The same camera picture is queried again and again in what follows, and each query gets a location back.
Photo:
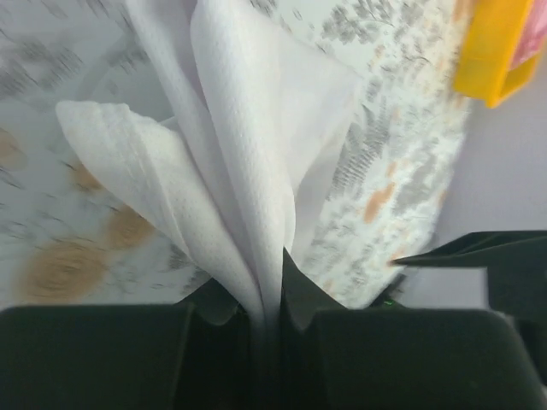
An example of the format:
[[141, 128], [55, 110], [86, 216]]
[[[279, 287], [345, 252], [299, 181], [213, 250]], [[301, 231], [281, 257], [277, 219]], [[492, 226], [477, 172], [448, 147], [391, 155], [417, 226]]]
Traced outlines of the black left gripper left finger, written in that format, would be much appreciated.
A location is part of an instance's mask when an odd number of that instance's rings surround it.
[[175, 304], [1, 314], [4, 409], [246, 409], [249, 322], [209, 280]]

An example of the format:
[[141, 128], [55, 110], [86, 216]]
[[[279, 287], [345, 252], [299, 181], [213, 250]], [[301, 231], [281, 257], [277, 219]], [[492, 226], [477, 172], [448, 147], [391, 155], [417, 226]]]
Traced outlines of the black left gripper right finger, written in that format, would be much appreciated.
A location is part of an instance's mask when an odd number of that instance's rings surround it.
[[283, 409], [540, 409], [509, 323], [485, 310], [348, 309], [283, 258]]

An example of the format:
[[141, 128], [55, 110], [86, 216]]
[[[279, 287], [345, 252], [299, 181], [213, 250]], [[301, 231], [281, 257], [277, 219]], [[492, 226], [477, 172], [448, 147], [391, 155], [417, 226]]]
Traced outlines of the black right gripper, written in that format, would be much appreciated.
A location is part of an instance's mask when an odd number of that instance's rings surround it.
[[513, 320], [536, 367], [546, 366], [546, 232], [477, 231], [392, 262], [404, 267], [484, 267], [490, 308]]

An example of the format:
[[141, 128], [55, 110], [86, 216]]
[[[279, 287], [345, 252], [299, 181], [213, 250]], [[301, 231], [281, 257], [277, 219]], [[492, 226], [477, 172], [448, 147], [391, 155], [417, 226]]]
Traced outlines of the white t shirt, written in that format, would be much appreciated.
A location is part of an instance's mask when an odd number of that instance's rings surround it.
[[271, 333], [283, 254], [311, 242], [360, 77], [247, 1], [126, 8], [178, 126], [125, 104], [64, 101], [64, 136], [101, 185], [221, 283], [258, 334]]

